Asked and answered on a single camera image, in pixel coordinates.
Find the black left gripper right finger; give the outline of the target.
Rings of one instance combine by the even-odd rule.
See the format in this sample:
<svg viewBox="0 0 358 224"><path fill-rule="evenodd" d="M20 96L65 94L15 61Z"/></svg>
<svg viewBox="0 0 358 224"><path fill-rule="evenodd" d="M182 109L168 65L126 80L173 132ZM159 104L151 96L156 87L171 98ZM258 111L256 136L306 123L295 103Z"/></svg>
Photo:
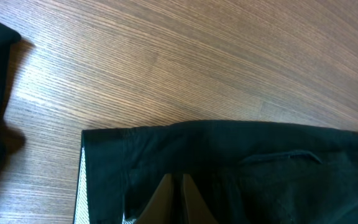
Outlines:
<svg viewBox="0 0 358 224"><path fill-rule="evenodd" d="M218 224L190 174L184 174L181 187L187 224Z"/></svg>

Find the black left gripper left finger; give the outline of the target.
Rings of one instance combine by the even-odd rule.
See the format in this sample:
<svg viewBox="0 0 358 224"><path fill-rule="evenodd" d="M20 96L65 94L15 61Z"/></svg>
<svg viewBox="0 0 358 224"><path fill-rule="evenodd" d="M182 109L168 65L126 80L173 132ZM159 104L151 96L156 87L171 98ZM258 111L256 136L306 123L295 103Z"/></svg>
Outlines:
<svg viewBox="0 0 358 224"><path fill-rule="evenodd" d="M173 177L171 174L165 174L135 224L170 223L173 193Z"/></svg>

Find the black shorts white lining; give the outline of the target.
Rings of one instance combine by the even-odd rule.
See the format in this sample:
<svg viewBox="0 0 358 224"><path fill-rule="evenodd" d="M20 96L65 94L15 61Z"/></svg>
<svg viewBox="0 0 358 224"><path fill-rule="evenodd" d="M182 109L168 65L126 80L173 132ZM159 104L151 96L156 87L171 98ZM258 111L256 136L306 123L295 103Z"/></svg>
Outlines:
<svg viewBox="0 0 358 224"><path fill-rule="evenodd" d="M135 223L165 174L170 223L184 174L218 223L358 223L358 132L225 120L84 130L75 223Z"/></svg>

